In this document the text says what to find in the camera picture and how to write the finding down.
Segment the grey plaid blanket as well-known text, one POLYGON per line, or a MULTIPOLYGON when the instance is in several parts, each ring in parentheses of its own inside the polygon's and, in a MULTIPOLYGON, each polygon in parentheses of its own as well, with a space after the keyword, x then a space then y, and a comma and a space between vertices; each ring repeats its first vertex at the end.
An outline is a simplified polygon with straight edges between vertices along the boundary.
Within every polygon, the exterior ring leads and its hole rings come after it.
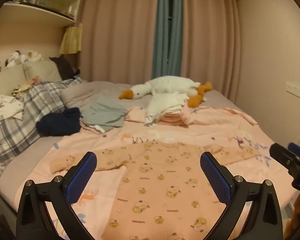
POLYGON ((37 83, 24 96, 23 119, 9 118, 0 121, 0 177, 16 156, 40 138, 36 123, 51 112, 65 110, 61 98, 62 90, 85 82, 76 76, 74 79, 59 82, 37 83))

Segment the navy blue garment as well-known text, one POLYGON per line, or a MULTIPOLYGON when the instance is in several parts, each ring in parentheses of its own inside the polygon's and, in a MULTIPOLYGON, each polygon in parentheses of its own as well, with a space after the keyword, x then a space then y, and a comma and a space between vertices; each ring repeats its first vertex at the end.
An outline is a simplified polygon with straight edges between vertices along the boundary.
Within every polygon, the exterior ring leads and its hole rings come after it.
POLYGON ((66 136, 81 130, 79 108, 69 108, 61 113, 49 113, 36 123, 36 130, 43 136, 66 136))

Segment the grey folded garment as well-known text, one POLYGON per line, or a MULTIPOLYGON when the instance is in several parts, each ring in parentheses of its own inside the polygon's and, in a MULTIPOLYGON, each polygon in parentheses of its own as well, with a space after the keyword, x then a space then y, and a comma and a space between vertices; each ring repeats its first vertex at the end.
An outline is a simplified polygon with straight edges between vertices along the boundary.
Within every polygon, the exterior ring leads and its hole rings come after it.
POLYGON ((81 109, 83 123, 100 133, 122 127, 128 109, 105 96, 99 96, 88 107, 81 109))

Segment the pink curtain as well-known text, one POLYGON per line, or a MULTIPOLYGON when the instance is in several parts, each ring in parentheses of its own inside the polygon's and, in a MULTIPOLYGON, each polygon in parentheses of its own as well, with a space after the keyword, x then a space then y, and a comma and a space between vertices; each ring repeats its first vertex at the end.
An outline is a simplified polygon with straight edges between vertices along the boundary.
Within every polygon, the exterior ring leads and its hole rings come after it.
MULTIPOLYGON (((81 76, 137 85, 152 79, 158 0, 85 0, 81 76)), ((241 61, 237 0, 183 0, 180 75, 235 100, 241 61)))

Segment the white goose plush toy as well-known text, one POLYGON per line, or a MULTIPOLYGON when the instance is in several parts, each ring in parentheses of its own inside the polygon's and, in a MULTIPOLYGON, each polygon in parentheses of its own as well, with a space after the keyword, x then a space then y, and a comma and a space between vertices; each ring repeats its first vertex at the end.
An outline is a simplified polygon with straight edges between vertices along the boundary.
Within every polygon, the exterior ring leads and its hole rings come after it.
POLYGON ((186 94, 189 98, 187 105, 192 108, 198 107, 205 101, 205 93, 212 90, 212 84, 207 81, 204 84, 194 82, 191 79, 179 76, 162 76, 154 78, 144 84, 134 85, 123 91, 119 99, 135 100, 148 94, 172 94, 178 92, 186 94))

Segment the pink printed bed quilt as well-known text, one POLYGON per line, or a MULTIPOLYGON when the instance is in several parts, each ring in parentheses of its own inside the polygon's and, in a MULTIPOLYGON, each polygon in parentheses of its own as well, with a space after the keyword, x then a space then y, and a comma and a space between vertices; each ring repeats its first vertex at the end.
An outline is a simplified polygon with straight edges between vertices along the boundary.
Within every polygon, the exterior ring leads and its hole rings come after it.
MULTIPOLYGON (((105 135, 96 135, 81 131, 62 139, 60 142, 90 142, 100 145, 106 142, 138 142, 157 140, 166 143, 183 142, 185 144, 206 146, 218 144, 222 146, 250 146, 258 152, 258 156, 246 160, 243 164, 225 165, 233 175, 243 176, 247 181, 261 183, 266 179, 273 182, 279 204, 285 207, 296 194, 292 188, 292 178, 285 169, 271 159, 269 148, 272 140, 260 129, 250 116, 230 108, 203 107, 191 115, 189 126, 144 125, 144 112, 132 109, 121 128, 113 129, 105 135)), ((55 175, 45 171, 44 163, 47 154, 29 174, 29 179, 36 183, 50 181, 55 175)))

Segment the folded white and pink clothes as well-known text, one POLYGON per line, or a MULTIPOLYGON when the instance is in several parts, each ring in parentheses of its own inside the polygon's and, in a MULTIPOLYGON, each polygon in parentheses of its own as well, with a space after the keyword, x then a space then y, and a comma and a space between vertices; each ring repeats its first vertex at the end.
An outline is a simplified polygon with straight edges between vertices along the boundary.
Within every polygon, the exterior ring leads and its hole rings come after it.
POLYGON ((189 126, 191 111, 187 106, 189 97, 186 94, 163 93, 153 94, 145 114, 145 125, 157 124, 189 126))

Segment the stuffed toys on headboard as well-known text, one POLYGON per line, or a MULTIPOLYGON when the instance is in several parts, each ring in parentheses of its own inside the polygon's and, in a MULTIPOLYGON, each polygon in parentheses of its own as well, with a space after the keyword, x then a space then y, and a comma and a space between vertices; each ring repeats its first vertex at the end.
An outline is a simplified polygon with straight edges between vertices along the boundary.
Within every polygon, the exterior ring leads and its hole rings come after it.
POLYGON ((36 51, 29 51, 27 54, 22 54, 16 50, 7 58, 5 67, 12 68, 27 61, 36 62, 41 60, 43 60, 42 55, 36 51))

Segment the white wall shelf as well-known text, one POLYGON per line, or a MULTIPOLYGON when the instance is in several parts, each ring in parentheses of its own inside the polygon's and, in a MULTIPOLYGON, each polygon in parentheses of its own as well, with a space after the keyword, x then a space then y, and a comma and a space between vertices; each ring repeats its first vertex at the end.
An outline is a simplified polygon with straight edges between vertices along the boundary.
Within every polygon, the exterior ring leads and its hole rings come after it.
POLYGON ((8 0, 0 8, 0 24, 34 23, 66 27, 78 16, 81 0, 8 0))

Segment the dark brown cushion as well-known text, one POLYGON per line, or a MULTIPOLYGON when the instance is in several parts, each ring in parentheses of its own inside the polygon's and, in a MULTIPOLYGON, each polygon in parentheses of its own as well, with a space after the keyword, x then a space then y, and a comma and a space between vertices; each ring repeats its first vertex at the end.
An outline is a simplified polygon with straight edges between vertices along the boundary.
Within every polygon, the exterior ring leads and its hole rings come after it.
POLYGON ((73 70, 70 62, 62 55, 60 57, 49 57, 49 59, 56 64, 62 80, 75 79, 80 74, 80 70, 73 70))

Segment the peach duck print baby garment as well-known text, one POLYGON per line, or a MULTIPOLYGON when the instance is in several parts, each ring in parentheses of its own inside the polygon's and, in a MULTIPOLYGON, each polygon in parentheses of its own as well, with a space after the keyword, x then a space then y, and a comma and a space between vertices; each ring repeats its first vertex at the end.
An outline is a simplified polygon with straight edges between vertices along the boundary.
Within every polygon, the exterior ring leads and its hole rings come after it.
POLYGON ((63 141, 49 150, 45 171, 65 173, 88 151, 97 168, 73 208, 95 239, 204 238, 225 206, 201 171, 200 155, 209 151, 222 165, 258 156, 246 145, 63 141))

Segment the yellow hanging cloth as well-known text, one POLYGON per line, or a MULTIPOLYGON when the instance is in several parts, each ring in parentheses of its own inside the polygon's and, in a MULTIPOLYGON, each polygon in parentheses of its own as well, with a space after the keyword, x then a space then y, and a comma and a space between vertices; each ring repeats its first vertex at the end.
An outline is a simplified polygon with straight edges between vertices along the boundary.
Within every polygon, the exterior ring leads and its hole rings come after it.
POLYGON ((83 26, 81 24, 76 26, 66 27, 63 39, 61 42, 60 54, 76 54, 82 50, 82 33, 83 26))

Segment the white wall socket panel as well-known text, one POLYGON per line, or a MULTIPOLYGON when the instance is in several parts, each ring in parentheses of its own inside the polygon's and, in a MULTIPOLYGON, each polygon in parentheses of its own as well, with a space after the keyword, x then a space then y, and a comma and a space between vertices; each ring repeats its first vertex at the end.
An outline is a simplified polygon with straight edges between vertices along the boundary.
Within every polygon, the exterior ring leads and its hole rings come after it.
POLYGON ((300 84, 287 81, 286 92, 300 98, 300 84))

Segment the beige pillow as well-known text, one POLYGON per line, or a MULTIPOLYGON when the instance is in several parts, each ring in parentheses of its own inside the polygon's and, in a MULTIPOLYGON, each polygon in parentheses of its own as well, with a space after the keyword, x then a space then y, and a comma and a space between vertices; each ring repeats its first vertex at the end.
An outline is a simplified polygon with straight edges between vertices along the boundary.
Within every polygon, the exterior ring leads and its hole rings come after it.
POLYGON ((57 65, 51 60, 27 61, 23 63, 23 71, 27 79, 38 76, 42 81, 62 81, 57 65))

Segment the white patterned clothes pile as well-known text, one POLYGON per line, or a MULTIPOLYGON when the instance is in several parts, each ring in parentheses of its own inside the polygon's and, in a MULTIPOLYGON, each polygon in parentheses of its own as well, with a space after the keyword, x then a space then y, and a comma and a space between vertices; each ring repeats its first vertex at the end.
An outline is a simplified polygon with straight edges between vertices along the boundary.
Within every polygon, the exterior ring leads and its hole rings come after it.
POLYGON ((32 85, 24 84, 12 90, 11 95, 0 95, 0 121, 9 118, 23 119, 24 98, 31 89, 32 85))

